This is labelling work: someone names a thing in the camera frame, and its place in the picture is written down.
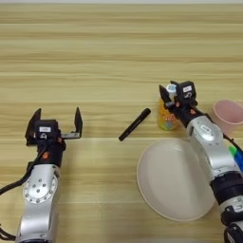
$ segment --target white plate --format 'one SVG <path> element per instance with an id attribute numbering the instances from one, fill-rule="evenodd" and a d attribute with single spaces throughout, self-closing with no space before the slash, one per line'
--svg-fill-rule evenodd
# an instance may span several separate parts
<path id="1" fill-rule="evenodd" d="M 158 214 L 176 221 L 206 215 L 213 192 L 188 141 L 167 139 L 150 145 L 137 169 L 140 192 Z"/>

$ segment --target black cable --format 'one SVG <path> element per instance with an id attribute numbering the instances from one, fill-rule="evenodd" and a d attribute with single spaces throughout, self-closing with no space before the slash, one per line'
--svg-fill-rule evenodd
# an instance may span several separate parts
<path id="1" fill-rule="evenodd" d="M 197 109 L 196 107 L 194 107 L 193 106 L 193 108 L 194 108 L 194 110 L 196 111 L 196 112 L 198 112 L 200 115 L 204 115 L 204 116 L 206 116 L 212 123 L 214 123 L 214 121 L 212 120 L 212 118 L 210 117 L 210 115 L 209 114 L 207 114 L 207 113 L 203 113 L 203 112 L 201 112 L 199 109 Z M 243 151 L 242 151 L 242 149 L 240 148 L 240 146 L 234 141 L 234 139 L 231 139 L 231 138 L 229 138 L 226 134 L 224 134 L 223 133 L 223 138 L 225 139 L 225 140 L 228 140 L 240 153 L 241 153 L 241 155 L 243 155 Z"/>
<path id="2" fill-rule="evenodd" d="M 229 138 L 226 134 L 224 134 L 224 139 L 228 140 L 242 155 L 243 155 L 243 151 L 242 149 L 239 147 L 239 145 L 234 141 L 234 139 Z"/>
<path id="3" fill-rule="evenodd" d="M 35 166 L 36 161 L 39 160 L 39 158 L 45 153 L 46 149 L 47 149 L 47 146 L 45 146 L 45 148 L 41 151 L 41 153 L 39 153 L 39 155 L 36 157 L 34 162 L 29 166 L 26 173 L 19 180 L 0 189 L 0 196 L 15 187 L 21 186 L 23 183 L 25 183 L 28 180 L 31 171 L 32 171 L 33 167 Z"/>
<path id="4" fill-rule="evenodd" d="M 32 171 L 33 167 L 35 166 L 36 162 L 40 159 L 40 157 L 45 153 L 45 151 L 47 150 L 47 147 L 48 147 L 48 145 L 46 145 L 44 147 L 44 149 L 38 154 L 38 156 L 35 158 L 35 160 L 33 161 L 33 163 L 27 169 L 26 173 L 19 180 L 15 181 L 15 182 L 7 185 L 7 186 L 4 186 L 3 188 L 0 189 L 0 196 L 2 194 L 4 194 L 5 192 L 11 190 L 11 189 L 14 189 L 15 187 L 21 186 L 22 184 L 24 184 L 28 180 L 28 178 L 29 178 L 29 176 L 31 174 L 31 171 Z M 4 231 L 0 227 L 0 239 L 6 240 L 6 241 L 15 241 L 16 236 L 7 233 L 6 231 Z"/>

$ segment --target wood grain surface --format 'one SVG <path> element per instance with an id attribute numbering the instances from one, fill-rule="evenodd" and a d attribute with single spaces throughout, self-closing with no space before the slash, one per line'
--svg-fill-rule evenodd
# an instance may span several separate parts
<path id="1" fill-rule="evenodd" d="M 199 108 L 243 102 L 243 6 L 0 6 L 0 186 L 18 179 L 35 148 L 24 135 L 33 112 L 73 128 L 62 168 L 57 242 L 126 242 L 195 238 L 223 242 L 215 206 L 200 220 L 178 223 L 152 211 L 136 182 L 144 148 L 185 137 L 157 126 L 159 84 L 196 83 Z M 124 142 L 119 134 L 145 107 L 152 114 Z M 243 145 L 243 130 L 234 133 Z M 21 188 L 1 196 L 0 222 L 15 234 Z"/>

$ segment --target pink bowl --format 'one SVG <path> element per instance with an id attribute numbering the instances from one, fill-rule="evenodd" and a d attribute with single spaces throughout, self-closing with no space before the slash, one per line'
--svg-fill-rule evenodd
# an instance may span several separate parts
<path id="1" fill-rule="evenodd" d="M 230 100 L 215 103 L 213 108 L 213 121 L 230 136 L 232 132 L 243 124 L 243 107 Z"/>

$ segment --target small yellow container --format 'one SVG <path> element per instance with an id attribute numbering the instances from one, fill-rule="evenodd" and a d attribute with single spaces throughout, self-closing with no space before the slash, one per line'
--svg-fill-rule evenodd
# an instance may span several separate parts
<path id="1" fill-rule="evenodd" d="M 171 99 L 173 99 L 176 94 L 176 86 L 169 84 L 166 89 Z M 161 129 L 166 131 L 175 130 L 178 127 L 177 118 L 164 108 L 164 101 L 162 99 L 159 99 L 158 124 Z"/>

